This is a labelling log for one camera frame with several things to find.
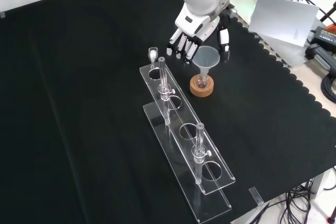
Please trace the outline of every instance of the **white card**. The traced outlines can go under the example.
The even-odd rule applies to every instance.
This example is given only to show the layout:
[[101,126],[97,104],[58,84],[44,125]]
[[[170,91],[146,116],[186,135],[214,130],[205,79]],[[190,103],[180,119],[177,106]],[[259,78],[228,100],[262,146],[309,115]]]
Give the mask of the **white card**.
[[303,47],[318,10],[291,0],[258,0],[249,31]]

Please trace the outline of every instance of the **black tablecloth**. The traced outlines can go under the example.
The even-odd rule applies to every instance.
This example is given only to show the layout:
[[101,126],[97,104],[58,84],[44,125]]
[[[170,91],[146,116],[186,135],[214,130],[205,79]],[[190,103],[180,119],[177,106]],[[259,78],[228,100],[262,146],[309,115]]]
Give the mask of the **black tablecloth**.
[[[182,5],[45,0],[6,12],[6,180],[35,223],[194,223],[143,112],[152,98],[139,73],[149,47],[165,56]],[[236,19],[227,26],[230,60],[211,70],[210,97],[190,94],[194,66],[167,57],[237,180],[225,189],[233,210],[214,223],[256,207],[253,186],[270,200],[336,165],[336,120]]]

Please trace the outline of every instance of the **rack hole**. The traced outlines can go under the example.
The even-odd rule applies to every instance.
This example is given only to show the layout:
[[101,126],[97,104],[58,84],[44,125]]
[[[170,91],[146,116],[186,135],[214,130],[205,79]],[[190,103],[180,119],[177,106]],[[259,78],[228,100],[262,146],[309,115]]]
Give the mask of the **rack hole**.
[[191,140],[196,137],[196,125],[193,123],[185,123],[180,127],[180,135],[184,139]]
[[152,80],[159,80],[160,78],[160,69],[154,68],[149,71],[149,78]]
[[166,108],[168,108],[170,110],[178,110],[182,105],[182,101],[181,101],[181,98],[179,98],[178,96],[171,95],[170,96],[170,101],[168,100],[168,101],[164,102],[164,105],[166,106]]
[[222,175],[221,167],[213,161],[205,162],[202,165],[202,176],[210,181],[215,181]]

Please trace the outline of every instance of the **clear acrylic stand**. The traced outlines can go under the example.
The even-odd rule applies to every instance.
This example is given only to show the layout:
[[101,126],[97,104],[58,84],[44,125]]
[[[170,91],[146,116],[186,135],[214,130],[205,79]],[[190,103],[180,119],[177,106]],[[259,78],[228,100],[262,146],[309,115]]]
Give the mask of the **clear acrylic stand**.
[[140,68],[154,102],[144,111],[199,223],[231,210],[222,188],[235,182],[164,58]]

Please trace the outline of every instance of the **robotic hand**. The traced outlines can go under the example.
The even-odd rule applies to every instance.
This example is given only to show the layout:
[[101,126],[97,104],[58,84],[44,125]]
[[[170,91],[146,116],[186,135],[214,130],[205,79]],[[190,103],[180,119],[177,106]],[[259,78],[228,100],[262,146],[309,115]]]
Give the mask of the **robotic hand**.
[[[175,24],[178,27],[167,46],[167,54],[176,53],[188,63],[198,47],[218,27],[221,12],[229,6],[229,0],[184,0],[183,8]],[[220,43],[228,43],[225,27],[219,29]]]

